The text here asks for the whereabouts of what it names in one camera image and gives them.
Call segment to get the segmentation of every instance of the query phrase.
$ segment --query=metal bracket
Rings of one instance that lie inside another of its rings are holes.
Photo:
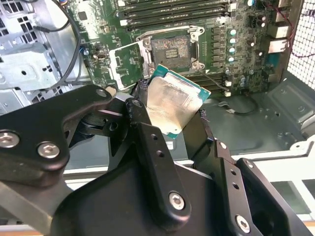
[[[67,139],[84,115],[106,108],[111,100],[108,91],[90,85],[1,116],[0,180],[34,186],[58,182],[69,160]],[[13,136],[18,142],[6,145]],[[44,154],[38,150],[42,144],[47,144]]]

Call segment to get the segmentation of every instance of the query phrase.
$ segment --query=cable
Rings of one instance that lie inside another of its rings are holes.
[[[52,32],[59,32],[61,30],[64,30],[69,25],[70,25],[70,21],[67,20],[67,22],[62,27],[57,28],[57,29],[48,29],[48,28],[42,27],[42,26],[34,26],[33,29],[38,30],[38,31],[42,31],[44,33],[52,33]]]
[[[237,116],[248,116],[248,115],[251,115],[251,114],[254,114],[255,112],[258,111],[258,108],[259,108],[259,105],[258,103],[252,98],[250,97],[248,94],[246,95],[246,97],[248,97],[248,99],[252,102],[252,104],[254,104],[254,108],[249,111],[249,112],[237,112],[235,111],[234,109],[232,109],[230,107],[230,105],[228,104],[228,102],[226,101],[222,101],[222,102],[219,102],[218,106],[219,107],[225,107],[226,108],[226,111],[231,113],[231,114],[234,114],[234,115],[237,115]]]
[[[79,78],[81,77],[81,73],[82,73],[82,56],[81,54],[79,54],[79,72],[78,72],[78,76],[77,78],[75,79],[75,83],[78,82]]]
[[[315,56],[315,53],[312,53],[312,54],[309,54],[309,55],[303,55],[303,56],[300,56],[300,55],[297,55],[294,51],[293,51],[293,36],[294,36],[294,26],[293,24],[291,23],[291,21],[279,10],[279,8],[277,7],[274,7],[273,5],[270,5],[267,3],[267,6],[272,8],[273,10],[277,11],[283,18],[284,20],[290,25],[291,27],[291,33],[290,33],[290,36],[289,36],[289,40],[288,40],[288,45],[289,45],[289,49],[290,49],[290,52],[296,56],[297,58],[309,58],[309,57],[312,57],[312,56]]]
[[[200,70],[198,70],[198,72],[199,72],[200,74],[202,74],[203,76],[205,76],[207,79],[211,80],[213,83],[215,83],[219,88],[221,88],[221,89],[223,89],[223,90],[225,90],[225,91],[229,91],[228,88],[223,87],[222,85],[220,85],[217,81],[215,81],[214,79],[212,79],[212,78],[211,78],[210,76],[208,76],[206,73],[204,73],[204,72],[202,72],[202,71],[200,71]]]
[[[67,70],[65,71],[64,75],[61,77],[61,79],[59,81],[57,81],[52,87],[50,87],[49,89],[54,89],[60,85],[63,85],[64,82],[66,81],[66,79],[68,78],[68,76],[70,75],[70,73],[72,72],[76,60],[78,58],[79,55],[79,50],[80,50],[80,43],[81,43],[81,35],[80,35],[80,30],[78,28],[78,26],[76,25],[75,21],[69,16],[69,14],[67,13],[67,11],[56,1],[56,0],[52,0],[54,4],[56,4],[59,9],[65,14],[65,16],[68,18],[69,23],[71,24],[72,30],[74,32],[74,35],[76,37],[76,45],[75,45],[75,49],[74,49],[74,53],[73,56],[71,58],[71,61],[69,63],[69,66],[67,68]]]

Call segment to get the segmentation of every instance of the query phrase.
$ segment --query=capacitor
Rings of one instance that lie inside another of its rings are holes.
[[[248,0],[248,1],[247,1],[247,6],[253,6],[254,3],[255,3],[254,0]]]
[[[225,68],[224,72],[226,75],[231,75],[231,71],[229,68]]]
[[[256,56],[258,57],[261,57],[263,55],[263,52],[260,50],[256,50],[255,53],[256,53]]]
[[[234,57],[228,57],[227,60],[228,60],[228,62],[233,62],[234,61]]]
[[[89,50],[86,48],[83,50],[83,55],[87,56],[88,54],[90,54]]]
[[[244,82],[246,81],[246,77],[245,77],[244,75],[241,75],[240,81],[241,81],[242,83],[244,83]]]
[[[255,46],[255,43],[252,40],[247,40],[247,45],[253,47],[253,46]]]
[[[231,47],[228,49],[229,53],[235,53],[235,48]]]
[[[257,24],[258,27],[261,27],[261,28],[264,28],[266,26],[266,23],[263,22],[263,21],[257,21],[256,24]]]
[[[236,39],[235,39],[235,38],[231,38],[231,39],[229,40],[229,42],[232,43],[232,44],[233,44],[233,43],[236,43]]]
[[[235,29],[231,29],[230,30],[230,35],[235,36],[236,35],[236,30]]]
[[[259,15],[259,16],[257,16],[257,19],[260,21],[266,21],[267,17],[264,15]]]

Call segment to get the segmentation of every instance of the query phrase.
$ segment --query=mesh panel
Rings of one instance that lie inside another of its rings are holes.
[[[315,53],[315,1],[305,0],[296,28],[293,52],[298,56]],[[298,58],[291,54],[287,70],[315,89],[315,56]]]

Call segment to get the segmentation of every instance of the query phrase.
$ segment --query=hole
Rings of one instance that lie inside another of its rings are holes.
[[[160,151],[160,150],[157,151],[157,155],[159,157],[164,157],[164,153],[162,151]]]
[[[23,11],[24,10],[20,2],[16,2],[15,4],[17,5],[19,11]]]
[[[66,139],[68,138],[69,134],[70,134],[69,130],[64,133],[64,136],[65,136]]]
[[[26,27],[25,24],[21,24],[21,28],[22,28],[24,33],[28,31],[28,28]]]
[[[17,6],[15,5],[15,3],[10,3],[10,6],[11,6],[13,12],[18,12],[19,11]]]
[[[96,92],[97,92],[97,94],[100,95],[101,97],[106,97],[106,96],[107,96],[106,93],[105,93],[105,91],[102,90],[102,89],[97,89]]]
[[[31,32],[31,37],[32,37],[34,40],[37,39],[37,36],[36,36],[36,34],[35,34],[34,31]]]
[[[151,137],[153,138],[153,140],[158,140],[158,137],[155,134],[151,134]]]
[[[33,27],[32,27],[32,25],[30,24],[30,22],[27,22],[27,23],[26,23],[26,26],[27,26],[27,28],[28,28],[29,30],[32,30],[32,29],[33,29]]]
[[[236,189],[240,189],[240,187],[236,184],[236,183],[232,183],[233,184],[233,187],[236,188]]]
[[[246,224],[244,221],[242,221],[242,220],[241,220],[241,225],[242,225],[244,228],[247,227],[247,224]]]
[[[2,34],[7,35],[7,34],[9,34],[9,31],[7,29],[4,29],[4,30],[2,30]]]
[[[39,99],[37,97],[35,97],[31,102],[32,103],[37,103],[37,102],[39,102]]]
[[[133,100],[132,103],[137,107],[142,107],[142,104],[138,100]]]
[[[116,122],[112,122],[110,125],[109,125],[109,130],[110,131],[114,131],[115,129],[118,128],[118,124]]]
[[[29,33],[25,34],[26,38],[28,39],[29,42],[32,42],[33,39]]]

